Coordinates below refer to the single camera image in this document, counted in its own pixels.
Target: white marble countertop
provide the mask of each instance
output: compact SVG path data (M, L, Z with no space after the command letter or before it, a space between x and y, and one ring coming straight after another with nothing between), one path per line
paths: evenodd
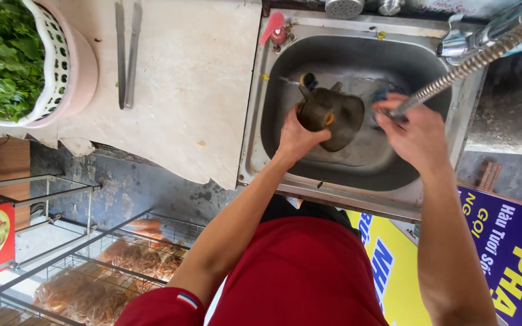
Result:
M198 183L234 189L243 141L261 5L250 1L142 0L134 110L118 106L113 0L56 0L91 44L100 72L89 106L26 133L76 155L89 141L139 155ZM127 47L134 0L124 0Z

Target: stainless steel sink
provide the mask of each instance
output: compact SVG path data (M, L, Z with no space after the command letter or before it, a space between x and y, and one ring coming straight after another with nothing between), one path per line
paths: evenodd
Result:
M290 82L312 72L319 86L329 88L340 81L343 92L359 96L366 105L366 118L350 145L334 153L316 147L289 170L278 190L378 215L419 219L419 175L375 128L372 94L390 85L412 93L444 74L449 65L435 52L448 25L374 16L347 21L325 13L283 12L292 18L291 39L279 48L268 42L257 49L239 180L249 183L273 157L285 115L302 99ZM453 164L462 149L483 74L479 71L426 103L446 121Z

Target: shirt sleeve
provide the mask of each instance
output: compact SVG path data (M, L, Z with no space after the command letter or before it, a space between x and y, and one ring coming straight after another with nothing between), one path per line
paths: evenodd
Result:
M192 293L181 288L161 288L144 293L128 303L115 326L197 326L206 310Z

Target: pink bowl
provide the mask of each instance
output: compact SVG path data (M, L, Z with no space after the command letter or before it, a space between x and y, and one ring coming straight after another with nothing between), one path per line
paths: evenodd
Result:
M71 67L68 86L62 102L52 114L39 121L26 124L25 128L42 128L56 122L61 117L76 115L90 103L98 86L98 62L88 41L69 25L62 13L49 0L35 0L35 2L51 12L62 27L68 44Z

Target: blue signboard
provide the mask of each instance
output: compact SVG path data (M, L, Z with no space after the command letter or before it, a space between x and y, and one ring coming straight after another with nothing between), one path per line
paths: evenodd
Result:
M497 315L522 326L522 203L466 186L458 192Z

